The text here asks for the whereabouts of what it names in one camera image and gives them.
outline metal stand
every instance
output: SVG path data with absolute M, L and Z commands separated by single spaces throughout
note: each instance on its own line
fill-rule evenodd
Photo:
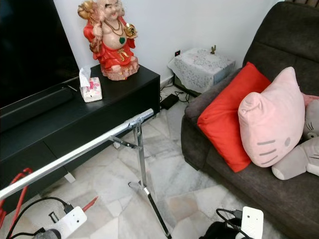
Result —
M 140 172 L 141 172 L 141 180 L 136 183 L 136 182 L 129 182 L 128 185 L 131 188 L 135 188 L 135 189 L 141 189 L 145 195 L 147 196 L 158 220 L 159 223 L 165 233 L 165 236 L 168 239 L 171 239 L 171 235 L 165 225 L 165 222 L 163 220 L 163 218 L 160 215 L 160 212 L 152 198 L 152 195 L 150 193 L 150 191 L 147 188 L 147 180 L 146 180 L 146 169 L 145 169 L 145 157 L 144 157 L 144 145 L 143 145 L 143 135 L 142 135 L 142 120 L 138 120 L 137 122 L 133 123 L 133 132 L 134 132 L 134 138 L 135 138 L 135 144 L 126 142 L 120 138 L 117 138 L 115 136 L 111 136 L 110 140 L 116 143 L 119 143 L 123 146 L 126 147 L 130 147 L 132 149 L 136 149 L 138 151 L 138 161 L 139 161 L 139 167 L 140 167 Z
M 49 173 L 53 172 L 54 170 L 64 166 L 65 164 L 73 161 L 77 157 L 83 155 L 86 152 L 89 152 L 93 148 L 101 145 L 102 143 L 110 140 L 115 143 L 119 143 L 121 145 L 124 145 L 126 147 L 130 147 L 132 149 L 136 149 L 138 151 L 138 158 L 139 158 L 139 166 L 141 168 L 141 180 L 139 183 L 129 183 L 130 187 L 138 187 L 141 189 L 147 196 L 158 220 L 159 223 L 168 239 L 171 238 L 171 235 L 159 213 L 159 210 L 157 209 L 157 206 L 151 196 L 151 193 L 149 192 L 147 188 L 147 182 L 146 182 L 146 170 L 145 170 L 145 158 L 144 158 L 144 146 L 143 146 L 143 137 L 142 137 L 142 122 L 149 117 L 154 115 L 154 111 L 152 109 L 149 109 L 132 119 L 124 122 L 123 124 L 115 127 L 114 129 L 106 132 L 105 134 L 97 137 L 96 139 L 86 143 L 85 145 L 73 150 L 72 152 L 56 159 L 55 161 L 49 163 L 48 165 L 36 170 L 35 172 L 31 173 L 30 175 L 20 179 L 19 181 L 7 186 L 6 188 L 3 188 L 0 190 L 0 201 L 2 199 L 7 198 L 8 196 L 18 192 L 22 188 L 24 188 L 27 185 L 30 185 L 31 183 L 39 180 L 40 178 L 48 175 Z M 119 135 L 122 132 L 127 131 L 128 129 L 132 129 L 134 131 L 134 136 L 136 143 L 129 143 L 126 142 L 120 138 L 117 138 L 116 135 Z

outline red robe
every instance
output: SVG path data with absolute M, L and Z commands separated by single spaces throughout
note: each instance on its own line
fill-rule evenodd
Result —
M 126 25 L 126 22 L 122 17 L 119 17 L 119 20 Z M 88 22 L 84 27 L 84 36 L 92 42 L 95 38 L 93 34 L 93 26 Z M 101 50 L 98 53 L 93 53 L 93 59 L 99 60 L 100 64 L 105 68 L 110 68 L 115 65 L 125 66 L 130 63 L 131 57 L 134 56 L 134 53 L 130 48 L 135 48 L 134 39 L 127 39 L 125 45 L 120 49 L 124 52 L 119 53 L 119 50 L 114 50 L 107 47 L 103 42 Z

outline pink hello kitty pillow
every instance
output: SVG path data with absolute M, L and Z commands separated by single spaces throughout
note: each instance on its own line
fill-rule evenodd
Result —
M 262 93 L 247 95 L 238 116 L 244 149 L 257 166 L 272 166 L 290 152 L 305 123 L 305 102 L 293 67 L 284 69 Z

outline television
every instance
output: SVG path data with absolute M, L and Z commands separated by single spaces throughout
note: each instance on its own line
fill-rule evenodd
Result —
M 0 2 L 0 108 L 77 78 L 53 0 Z

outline marble floor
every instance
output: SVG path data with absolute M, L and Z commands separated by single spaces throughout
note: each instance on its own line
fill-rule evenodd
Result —
M 165 98 L 175 87 L 163 89 Z M 209 225 L 221 221 L 216 208 L 242 209 L 244 203 L 208 175 L 184 162 L 180 144 L 181 118 L 187 103 L 178 102 L 162 110 L 156 118 L 143 124 L 147 179 L 153 198 L 173 239 L 197 239 Z M 133 142 L 133 134 L 124 137 Z M 138 182 L 137 155 L 129 148 L 110 146 L 72 172 L 76 181 L 65 178 L 26 202 L 45 196 L 56 196 L 73 206 L 85 206 L 99 196 L 87 212 L 87 222 L 71 235 L 71 239 L 165 239 L 147 200 L 140 191 L 128 187 Z M 64 215 L 55 201 L 39 203 L 26 211 L 15 233 L 34 232 L 52 222 L 48 214 Z M 0 231 L 5 238 L 13 213 Z M 264 223 L 265 239 L 286 239 L 269 222 Z

